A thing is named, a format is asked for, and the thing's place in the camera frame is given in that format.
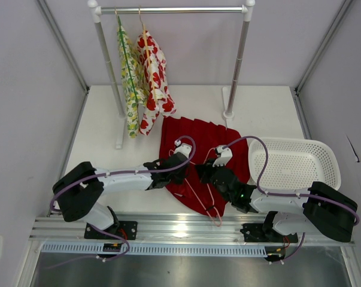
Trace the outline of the pink wire hanger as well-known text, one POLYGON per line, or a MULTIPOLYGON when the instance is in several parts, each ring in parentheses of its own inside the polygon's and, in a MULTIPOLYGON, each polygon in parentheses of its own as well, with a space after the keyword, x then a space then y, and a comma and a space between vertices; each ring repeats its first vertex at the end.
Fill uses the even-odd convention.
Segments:
POLYGON ((196 153, 182 183, 168 184, 166 189, 185 207, 209 217, 215 226, 220 227, 226 201, 211 184, 202 183, 196 171, 196 165, 205 163, 212 151, 210 148, 196 153))

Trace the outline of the red skirt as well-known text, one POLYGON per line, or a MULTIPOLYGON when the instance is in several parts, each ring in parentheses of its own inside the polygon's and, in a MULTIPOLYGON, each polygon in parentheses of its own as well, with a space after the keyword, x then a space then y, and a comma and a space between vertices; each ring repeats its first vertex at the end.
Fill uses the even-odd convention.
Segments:
POLYGON ((190 136, 196 143, 196 153, 202 153, 203 149, 209 150, 220 145, 227 145, 241 137, 240 133, 225 126, 216 125, 199 119, 167 117, 163 120, 162 135, 160 142, 159 157, 168 158, 175 148, 175 140, 180 136, 190 136))

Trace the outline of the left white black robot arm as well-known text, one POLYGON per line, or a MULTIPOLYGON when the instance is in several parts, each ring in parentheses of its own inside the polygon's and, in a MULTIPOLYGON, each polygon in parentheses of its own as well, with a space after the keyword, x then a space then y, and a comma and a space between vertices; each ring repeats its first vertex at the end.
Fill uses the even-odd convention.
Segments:
POLYGON ((189 161, 185 153, 175 152, 166 160, 146 162, 130 170, 97 169, 89 161, 82 162, 53 185, 50 208, 60 212, 66 222, 84 221, 97 228, 103 238, 112 239, 119 231, 119 222, 112 208, 100 204, 99 198, 181 184, 189 161))

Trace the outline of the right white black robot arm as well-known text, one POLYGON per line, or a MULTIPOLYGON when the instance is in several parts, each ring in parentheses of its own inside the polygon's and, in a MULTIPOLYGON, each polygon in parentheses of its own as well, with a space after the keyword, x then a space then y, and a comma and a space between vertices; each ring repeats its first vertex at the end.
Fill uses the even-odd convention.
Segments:
POLYGON ((348 243, 359 223, 357 203, 323 182, 314 181, 312 186, 294 191, 261 190, 211 161, 197 164, 195 169, 200 182, 212 185, 236 210, 265 214, 262 234, 272 242, 281 236, 318 231, 329 239, 348 243))

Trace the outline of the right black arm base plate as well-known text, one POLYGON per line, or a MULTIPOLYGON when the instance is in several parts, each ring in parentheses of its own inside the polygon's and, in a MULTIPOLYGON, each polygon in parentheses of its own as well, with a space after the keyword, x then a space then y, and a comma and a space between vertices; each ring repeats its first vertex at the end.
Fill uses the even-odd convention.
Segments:
POLYGON ((244 241, 247 243, 297 243, 298 235, 282 235, 276 232, 271 224, 246 223, 243 224, 240 232, 244 235, 244 241))

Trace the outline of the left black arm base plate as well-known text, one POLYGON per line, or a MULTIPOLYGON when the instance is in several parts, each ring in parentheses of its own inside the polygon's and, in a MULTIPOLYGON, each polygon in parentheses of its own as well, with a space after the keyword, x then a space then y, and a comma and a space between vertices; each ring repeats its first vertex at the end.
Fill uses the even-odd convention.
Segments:
MULTIPOLYGON (((138 231, 137 221, 120 221, 120 225, 118 227, 114 225, 105 230, 106 233, 110 233, 115 236, 122 237, 125 240, 135 240, 137 231, 138 231)), ((86 224, 84 238, 98 239, 98 240, 114 239, 114 237, 112 236, 96 231, 89 224, 86 224)))

